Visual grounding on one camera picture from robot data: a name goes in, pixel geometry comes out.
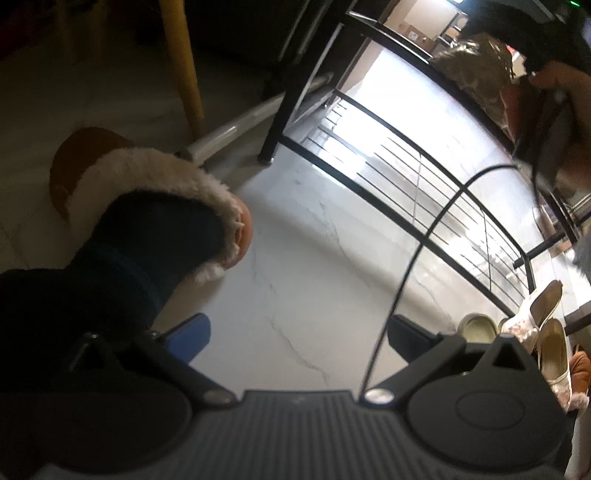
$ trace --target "fluffy slipper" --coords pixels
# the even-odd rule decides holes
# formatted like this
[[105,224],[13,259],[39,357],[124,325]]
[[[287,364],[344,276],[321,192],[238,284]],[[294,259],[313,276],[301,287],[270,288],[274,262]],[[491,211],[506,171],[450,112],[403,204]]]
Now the fluffy slipper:
[[579,410],[583,413],[589,405],[587,392],[591,383],[591,361],[584,351],[576,351],[570,358],[569,370],[573,386],[569,410]]
[[195,164],[132,142],[103,128],[76,131],[60,146],[50,173],[50,196],[84,242],[100,217],[120,195],[135,190],[166,192],[210,206],[225,227],[225,243],[216,258],[201,265],[202,283],[223,275],[246,254],[252,239],[248,208],[216,178]]

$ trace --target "screw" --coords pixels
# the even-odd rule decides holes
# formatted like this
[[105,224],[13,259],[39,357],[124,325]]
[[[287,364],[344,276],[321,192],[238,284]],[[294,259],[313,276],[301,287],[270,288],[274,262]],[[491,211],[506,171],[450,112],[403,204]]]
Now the screw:
[[228,390],[208,390],[203,394],[203,401],[214,406],[224,406],[236,402],[236,396]]
[[372,388],[365,392],[364,398],[373,405],[389,405],[394,401],[394,394],[385,388]]

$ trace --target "person's hand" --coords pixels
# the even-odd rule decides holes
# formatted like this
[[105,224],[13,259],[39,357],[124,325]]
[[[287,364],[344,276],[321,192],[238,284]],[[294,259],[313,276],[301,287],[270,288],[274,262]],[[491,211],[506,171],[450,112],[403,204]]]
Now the person's hand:
[[[551,61],[529,80],[534,87],[561,87],[570,94],[579,134],[569,145],[558,176],[573,189],[591,190],[591,76],[564,63]],[[523,112],[520,110],[521,92],[518,85],[510,85],[501,92],[513,139],[519,136],[523,127]]]

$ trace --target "yellow wooden chair leg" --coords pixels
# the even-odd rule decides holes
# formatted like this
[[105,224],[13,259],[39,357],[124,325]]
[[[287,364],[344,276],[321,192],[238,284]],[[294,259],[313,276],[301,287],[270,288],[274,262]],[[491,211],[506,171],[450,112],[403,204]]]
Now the yellow wooden chair leg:
[[95,62],[101,65],[105,57],[106,0],[97,0],[90,10],[90,36]]
[[76,62],[76,52],[74,51],[74,42],[72,41],[72,31],[68,23],[68,12],[65,0],[56,0],[55,6],[57,30],[61,38],[61,46],[69,62]]
[[203,105],[197,85],[195,63],[184,12],[184,0],[158,0],[162,12],[168,53],[176,77],[178,94],[183,101],[185,116],[193,136],[203,135]]

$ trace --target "plastic bag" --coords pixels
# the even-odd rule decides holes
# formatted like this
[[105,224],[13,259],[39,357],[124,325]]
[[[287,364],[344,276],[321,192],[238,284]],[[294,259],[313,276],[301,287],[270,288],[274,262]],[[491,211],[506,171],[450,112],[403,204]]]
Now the plastic bag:
[[506,134],[508,124],[501,89],[513,78],[507,46],[487,33],[459,40],[430,60],[437,70],[468,93]]

